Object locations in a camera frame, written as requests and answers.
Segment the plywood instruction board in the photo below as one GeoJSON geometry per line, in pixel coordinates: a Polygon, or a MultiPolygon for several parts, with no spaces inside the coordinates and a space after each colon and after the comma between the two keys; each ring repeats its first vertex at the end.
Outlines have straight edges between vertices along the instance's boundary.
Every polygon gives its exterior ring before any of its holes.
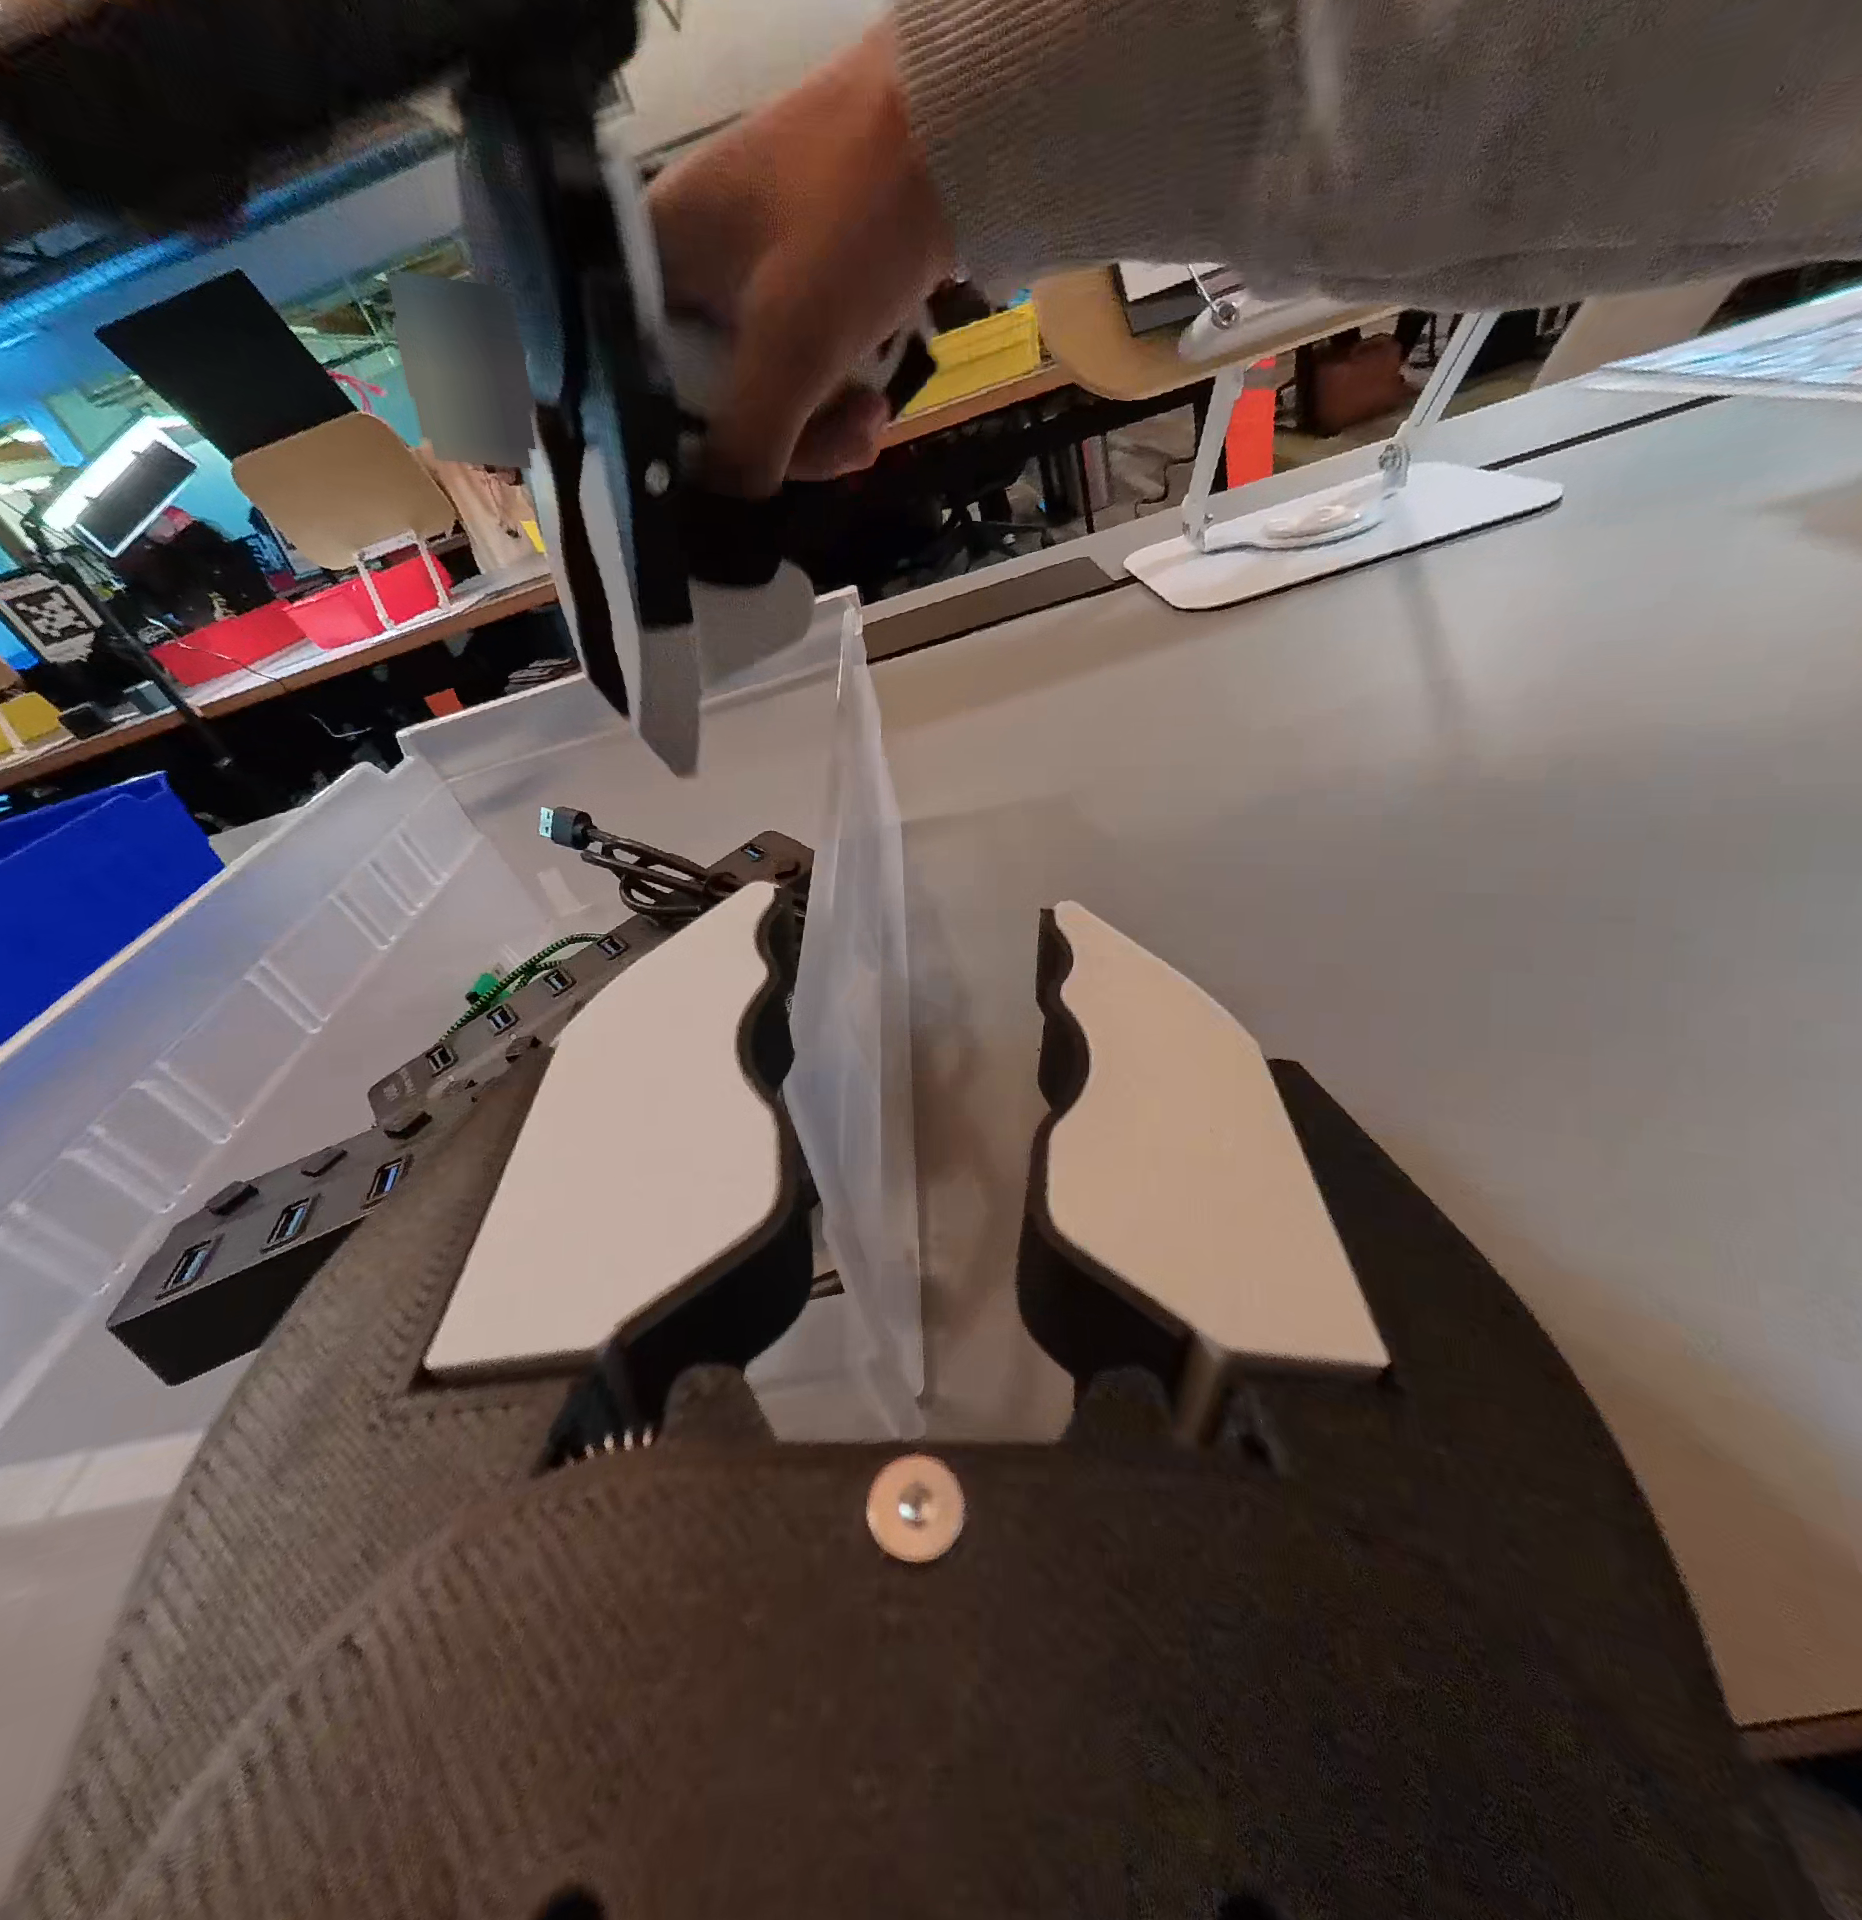
{"type": "Polygon", "coordinates": [[[1073,387],[1102,400],[1159,400],[1227,367],[1185,358],[1177,330],[1134,334],[1110,263],[1048,274],[1033,282],[1031,303],[1048,358],[1073,387]]]}

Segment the blue plastic bin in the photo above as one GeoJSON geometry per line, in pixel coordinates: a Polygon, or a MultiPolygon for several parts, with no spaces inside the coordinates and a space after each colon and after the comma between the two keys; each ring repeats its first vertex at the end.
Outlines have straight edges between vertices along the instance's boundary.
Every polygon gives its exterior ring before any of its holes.
{"type": "Polygon", "coordinates": [[[163,775],[0,822],[0,1046],[224,874],[163,775]]]}

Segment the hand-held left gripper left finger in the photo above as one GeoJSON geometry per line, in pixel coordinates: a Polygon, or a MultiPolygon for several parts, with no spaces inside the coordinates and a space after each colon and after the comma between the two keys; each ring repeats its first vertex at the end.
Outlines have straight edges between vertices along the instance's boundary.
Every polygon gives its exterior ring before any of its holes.
{"type": "Polygon", "coordinates": [[[584,1372],[615,1428],[746,1372],[814,1284],[792,893],[752,881],[635,961],[554,1044],[421,1356],[434,1387],[584,1372]]]}

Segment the black usb hub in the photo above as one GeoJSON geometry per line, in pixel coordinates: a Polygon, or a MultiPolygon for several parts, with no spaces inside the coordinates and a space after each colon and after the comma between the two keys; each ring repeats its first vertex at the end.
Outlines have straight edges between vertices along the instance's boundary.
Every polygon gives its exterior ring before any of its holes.
{"type": "Polygon", "coordinates": [[[683,926],[758,881],[788,891],[798,910],[808,904],[816,853],[780,831],[757,832],[708,866],[616,834],[581,808],[543,808],[539,832],[613,876],[628,917],[480,975],[439,1041],[369,1088],[369,1131],[237,1178],[179,1225],[106,1321],[161,1382],[198,1380],[255,1355],[421,1154],[457,1135],[492,1085],[550,1053],[584,1005],[683,926]]]}

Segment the white desk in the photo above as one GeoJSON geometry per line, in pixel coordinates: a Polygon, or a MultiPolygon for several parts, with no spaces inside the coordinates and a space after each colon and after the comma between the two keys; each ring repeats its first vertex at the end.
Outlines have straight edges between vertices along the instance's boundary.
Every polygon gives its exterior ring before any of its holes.
{"type": "Polygon", "coordinates": [[[414,1161],[211,1424],[0,1917],[1819,1917],[1744,1733],[1862,1721],[1862,406],[874,675],[962,1529],[745,1380],[544,1468],[425,1346],[559,1077],[414,1161]],[[1075,1393],[1076,904],[1273,1059],[1391,1361],[1075,1393]]]}

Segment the clear plastic bin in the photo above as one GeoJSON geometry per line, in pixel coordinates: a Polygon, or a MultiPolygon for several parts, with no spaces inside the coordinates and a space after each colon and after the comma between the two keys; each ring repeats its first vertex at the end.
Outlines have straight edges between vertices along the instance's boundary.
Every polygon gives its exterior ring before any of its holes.
{"type": "Polygon", "coordinates": [[[843,642],[874,616],[835,592],[711,695],[694,781],[581,683],[414,729],[0,1049],[0,1439],[215,1188],[361,1131],[482,972],[630,919],[544,805],[701,862],[757,831],[823,850],[843,642]]]}

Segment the plywood sign holder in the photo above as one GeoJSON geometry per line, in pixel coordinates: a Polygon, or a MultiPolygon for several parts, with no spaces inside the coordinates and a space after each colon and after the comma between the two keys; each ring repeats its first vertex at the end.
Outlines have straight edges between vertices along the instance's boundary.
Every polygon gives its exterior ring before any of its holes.
{"type": "Polygon", "coordinates": [[[231,462],[238,491],[310,564],[344,573],[391,542],[450,535],[458,508],[387,420],[361,410],[231,462]]]}

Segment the small red bin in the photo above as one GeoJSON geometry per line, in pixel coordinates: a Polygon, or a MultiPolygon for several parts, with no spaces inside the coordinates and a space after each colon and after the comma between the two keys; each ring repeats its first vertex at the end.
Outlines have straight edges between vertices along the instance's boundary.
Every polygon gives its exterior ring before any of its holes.
{"type": "Polygon", "coordinates": [[[181,689],[200,689],[224,678],[258,681],[260,666],[306,642],[286,603],[229,614],[195,633],[150,645],[150,659],[181,689]]]}
{"type": "Polygon", "coordinates": [[[381,642],[418,619],[450,608],[453,579],[439,556],[411,552],[389,564],[288,603],[296,637],[333,654],[363,642],[381,642]]]}

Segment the wooden workbench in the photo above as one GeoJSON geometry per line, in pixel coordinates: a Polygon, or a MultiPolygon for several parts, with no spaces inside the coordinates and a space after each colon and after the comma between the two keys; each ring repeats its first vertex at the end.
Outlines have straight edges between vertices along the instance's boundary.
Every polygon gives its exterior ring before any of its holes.
{"type": "Polygon", "coordinates": [[[189,709],[185,716],[168,709],[163,714],[113,724],[94,737],[63,735],[0,759],[0,794],[68,778],[94,765],[152,749],[171,737],[189,733],[190,718],[205,724],[222,723],[252,709],[280,707],[333,681],[365,675],[395,660],[408,660],[431,651],[450,651],[472,633],[518,614],[544,613],[556,603],[556,579],[544,564],[525,564],[486,582],[466,582],[453,592],[446,607],[402,622],[381,637],[369,637],[339,649],[322,649],[312,641],[300,641],[260,662],[243,664],[231,675],[189,689],[185,693],[189,709]]]}

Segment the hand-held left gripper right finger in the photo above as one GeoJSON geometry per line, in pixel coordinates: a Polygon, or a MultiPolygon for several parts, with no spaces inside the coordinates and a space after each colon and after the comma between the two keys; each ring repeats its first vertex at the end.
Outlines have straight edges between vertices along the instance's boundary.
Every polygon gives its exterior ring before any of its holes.
{"type": "Polygon", "coordinates": [[[1219,1428],[1249,1380],[1376,1385],[1389,1344],[1263,1044],[1088,907],[1041,913],[1014,1293],[1079,1400],[1155,1382],[1219,1428]]]}

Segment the white tablet stand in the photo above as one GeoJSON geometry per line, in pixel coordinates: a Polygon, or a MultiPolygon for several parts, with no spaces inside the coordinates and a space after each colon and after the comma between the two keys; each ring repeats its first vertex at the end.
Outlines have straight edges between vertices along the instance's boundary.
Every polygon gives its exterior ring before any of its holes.
{"type": "Polygon", "coordinates": [[[1241,608],[1542,516],[1564,500],[1558,482],[1420,455],[1426,431],[1445,418],[1500,320],[1498,310],[1478,309],[1454,324],[1435,373],[1411,415],[1380,444],[1370,473],[1275,507],[1227,511],[1214,493],[1214,473],[1249,373],[1280,349],[1280,322],[1329,320],[1330,303],[1255,301],[1241,287],[1204,290],[1204,303],[1179,343],[1186,365],[1208,363],[1214,373],[1179,529],[1124,561],[1126,577],[1166,608],[1241,608]]]}

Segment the led light panel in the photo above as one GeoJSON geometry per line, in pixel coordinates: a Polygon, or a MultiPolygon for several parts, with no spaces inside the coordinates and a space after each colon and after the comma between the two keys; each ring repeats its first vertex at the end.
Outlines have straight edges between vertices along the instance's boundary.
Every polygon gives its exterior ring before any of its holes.
{"type": "Polygon", "coordinates": [[[165,516],[198,470],[198,460],[165,426],[145,420],[56,494],[44,524],[117,561],[165,516]]]}

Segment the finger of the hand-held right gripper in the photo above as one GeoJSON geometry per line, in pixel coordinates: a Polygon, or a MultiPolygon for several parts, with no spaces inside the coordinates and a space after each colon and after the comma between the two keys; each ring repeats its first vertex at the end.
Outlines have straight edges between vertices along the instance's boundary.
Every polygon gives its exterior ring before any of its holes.
{"type": "Polygon", "coordinates": [[[698,415],[676,347],[566,369],[530,349],[530,491],[583,673],[676,777],[701,765],[703,660],[691,582],[698,415]]]}
{"type": "Polygon", "coordinates": [[[798,646],[816,613],[803,570],[777,570],[758,587],[694,580],[694,630],[703,681],[735,681],[798,646]]]}

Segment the laminated paper sheet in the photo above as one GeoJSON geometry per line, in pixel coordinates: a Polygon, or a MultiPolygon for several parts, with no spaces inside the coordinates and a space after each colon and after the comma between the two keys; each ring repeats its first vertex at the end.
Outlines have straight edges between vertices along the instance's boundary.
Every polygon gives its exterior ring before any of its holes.
{"type": "Polygon", "coordinates": [[[1611,363],[1590,383],[1685,399],[1862,404],[1862,282],[1611,363]]]}

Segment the grey board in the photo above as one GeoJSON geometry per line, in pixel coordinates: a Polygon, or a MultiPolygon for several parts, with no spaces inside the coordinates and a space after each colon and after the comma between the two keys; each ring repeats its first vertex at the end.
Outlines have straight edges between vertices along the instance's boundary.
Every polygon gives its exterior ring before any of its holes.
{"type": "Polygon", "coordinates": [[[509,292],[421,273],[396,273],[389,287],[396,350],[436,460],[527,468],[534,400],[509,292]]]}

